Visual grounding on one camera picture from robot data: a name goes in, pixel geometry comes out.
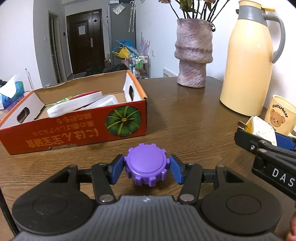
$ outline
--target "brown tabletop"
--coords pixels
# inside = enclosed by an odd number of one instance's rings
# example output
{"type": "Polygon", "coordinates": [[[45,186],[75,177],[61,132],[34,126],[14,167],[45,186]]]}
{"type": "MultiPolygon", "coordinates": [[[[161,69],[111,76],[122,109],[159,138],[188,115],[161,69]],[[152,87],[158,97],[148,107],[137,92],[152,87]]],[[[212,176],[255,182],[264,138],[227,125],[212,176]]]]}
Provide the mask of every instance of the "brown tabletop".
{"type": "MultiPolygon", "coordinates": [[[[168,155],[176,154],[185,163],[199,163],[211,169],[218,164],[229,166],[271,192],[283,208],[276,233],[285,237],[295,202],[251,173],[254,156],[234,143],[237,122],[248,118],[231,112],[219,102],[222,82],[208,77],[205,88],[194,89],[178,85],[173,77],[141,80],[141,85],[148,95],[146,136],[14,156],[0,144],[0,185],[9,208],[24,192],[69,164],[90,168],[95,163],[112,161],[117,154],[126,155],[130,147],[139,143],[156,143],[168,155]]],[[[176,198],[181,186],[169,173],[154,188],[137,187],[123,172],[112,189],[117,197],[129,194],[176,198]]],[[[212,190],[213,184],[202,184],[200,197],[212,190]]],[[[81,191],[94,197],[90,184],[82,184],[81,191]]],[[[1,241],[12,238],[1,214],[0,237],[1,241]]]]}

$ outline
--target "yellow mug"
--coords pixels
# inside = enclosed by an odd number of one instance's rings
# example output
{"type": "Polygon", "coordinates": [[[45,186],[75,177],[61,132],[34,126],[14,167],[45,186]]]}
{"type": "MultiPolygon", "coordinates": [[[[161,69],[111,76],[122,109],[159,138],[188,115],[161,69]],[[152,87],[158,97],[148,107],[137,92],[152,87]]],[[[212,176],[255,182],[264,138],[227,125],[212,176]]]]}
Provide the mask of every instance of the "yellow mug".
{"type": "Polygon", "coordinates": [[[279,95],[273,95],[264,121],[276,132],[293,136],[291,132],[296,125],[296,106],[279,95]]]}

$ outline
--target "purple cap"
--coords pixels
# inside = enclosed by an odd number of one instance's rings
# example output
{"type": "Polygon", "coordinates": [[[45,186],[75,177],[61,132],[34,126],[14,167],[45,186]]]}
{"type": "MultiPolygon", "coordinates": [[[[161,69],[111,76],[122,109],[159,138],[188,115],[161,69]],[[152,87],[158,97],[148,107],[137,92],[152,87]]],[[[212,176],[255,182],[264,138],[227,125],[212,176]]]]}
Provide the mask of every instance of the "purple cap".
{"type": "Polygon", "coordinates": [[[126,176],[134,179],[137,186],[153,187],[159,180],[164,181],[170,167],[170,159],[165,154],[166,150],[156,144],[141,143],[129,149],[128,156],[124,157],[126,176]]]}

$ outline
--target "screw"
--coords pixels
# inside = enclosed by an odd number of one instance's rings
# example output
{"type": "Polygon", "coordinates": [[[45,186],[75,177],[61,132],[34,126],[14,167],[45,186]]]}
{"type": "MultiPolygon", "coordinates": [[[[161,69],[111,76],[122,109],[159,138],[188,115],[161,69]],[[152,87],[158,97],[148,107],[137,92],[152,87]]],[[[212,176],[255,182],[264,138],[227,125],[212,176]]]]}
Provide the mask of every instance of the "screw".
{"type": "Polygon", "coordinates": [[[103,194],[99,197],[101,202],[111,202],[113,201],[114,197],[110,194],[103,194]]]}
{"type": "Polygon", "coordinates": [[[180,199],[183,201],[183,202],[191,202],[194,200],[194,196],[192,194],[182,194],[180,196],[180,199]]]}
{"type": "Polygon", "coordinates": [[[261,151],[261,152],[263,152],[263,153],[266,153],[266,152],[267,152],[267,150],[262,149],[262,148],[259,148],[259,151],[261,151]]]}

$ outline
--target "textured vase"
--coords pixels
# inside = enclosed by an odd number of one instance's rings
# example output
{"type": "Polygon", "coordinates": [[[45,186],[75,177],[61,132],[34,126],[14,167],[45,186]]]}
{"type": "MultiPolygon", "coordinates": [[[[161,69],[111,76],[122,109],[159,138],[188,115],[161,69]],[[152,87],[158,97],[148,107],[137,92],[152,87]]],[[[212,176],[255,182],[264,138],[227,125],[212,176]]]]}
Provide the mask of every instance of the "textured vase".
{"type": "Polygon", "coordinates": [[[213,61],[212,26],[198,18],[178,19],[175,57],[180,60],[180,85],[205,87],[206,65],[213,61]]]}

